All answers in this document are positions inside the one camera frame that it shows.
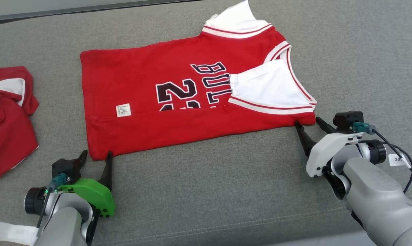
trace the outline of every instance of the care label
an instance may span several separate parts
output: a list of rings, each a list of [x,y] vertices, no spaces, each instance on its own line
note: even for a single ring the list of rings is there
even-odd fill
[[[405,163],[399,158],[397,154],[389,154],[388,155],[388,160],[390,160],[390,166],[404,166]]]
[[[116,107],[117,117],[124,117],[124,116],[130,116],[130,115],[132,115],[132,112],[130,111],[130,103],[118,105]]]

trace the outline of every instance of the green plastic part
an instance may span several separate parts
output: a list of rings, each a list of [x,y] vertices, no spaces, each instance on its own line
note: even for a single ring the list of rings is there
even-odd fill
[[[67,192],[72,189],[72,193],[81,196],[90,204],[94,205],[101,211],[101,214],[106,217],[113,216],[115,212],[115,202],[113,201],[112,193],[109,188],[98,183],[94,179],[79,179],[73,185],[62,185],[57,189]]]

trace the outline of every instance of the basketball jersey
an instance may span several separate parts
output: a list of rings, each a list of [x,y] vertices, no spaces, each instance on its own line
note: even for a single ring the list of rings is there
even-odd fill
[[[292,71],[291,46],[248,1],[197,37],[81,53],[89,153],[114,155],[243,134],[296,120],[316,101]]]

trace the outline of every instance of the gray fabric surface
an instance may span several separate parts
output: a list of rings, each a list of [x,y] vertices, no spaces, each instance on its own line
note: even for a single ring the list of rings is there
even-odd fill
[[[87,148],[79,54],[196,36],[239,0],[205,0],[21,20],[0,25],[0,67],[24,65],[40,102],[31,117],[40,148],[0,178],[0,221],[33,226],[23,198],[50,165]],[[412,156],[412,0],[250,0],[293,45],[295,74],[316,114],[361,110]],[[307,127],[319,140],[323,133]],[[104,162],[87,161],[98,178]],[[406,168],[383,170],[405,185]],[[116,212],[95,246],[262,245],[358,230],[324,179],[309,178],[292,127],[227,136],[114,158]],[[408,192],[412,198],[412,187]]]

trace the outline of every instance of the red stripe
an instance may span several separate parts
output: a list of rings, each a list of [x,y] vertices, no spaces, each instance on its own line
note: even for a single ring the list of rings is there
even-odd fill
[[[290,44],[287,44],[287,45],[285,45],[284,47],[282,47],[279,51],[277,51],[276,53],[274,53],[274,55],[273,55],[273,57],[271,58],[270,61],[272,61],[272,60],[274,59],[274,57],[275,57],[279,52],[281,52],[284,48],[288,48],[289,46],[291,46],[291,45],[290,45]]]
[[[260,31],[260,30],[264,29],[267,26],[273,27],[273,25],[268,24],[268,25],[266,25],[266,26],[264,26],[264,27],[262,27],[262,28],[260,28],[256,31],[249,31],[249,32],[233,32],[233,31],[225,31],[225,30],[216,29],[216,28],[212,28],[212,27],[209,27],[209,26],[204,26],[204,27],[208,28],[208,29],[215,30],[215,31],[221,31],[221,32],[232,33],[232,34],[249,34],[249,33],[254,33],[254,32]]]
[[[236,98],[236,97],[233,97],[233,96],[231,96],[231,98],[233,98],[235,100],[238,100],[238,101],[241,101],[243,103],[247,103],[247,104],[250,104],[250,105],[253,105],[253,106],[256,106],[256,107],[266,108],[266,109],[284,109],[284,110],[289,110],[289,109],[312,109],[312,106],[302,106],[302,107],[295,107],[295,108],[276,108],[276,107],[269,107],[269,106],[254,104],[254,103],[244,101],[242,99],[239,99],[239,98]]]
[[[291,73],[292,79],[294,80],[294,82],[296,83],[296,85],[298,86],[298,88],[303,92],[303,94],[304,94],[309,100],[312,100],[311,97],[310,97],[308,94],[305,93],[305,91],[303,90],[303,88],[300,86],[300,83],[297,82],[297,79],[294,77],[294,74],[292,73],[291,66],[289,65],[289,50],[287,51],[287,64],[288,64],[288,69],[289,69],[289,71],[290,71],[290,73]]]

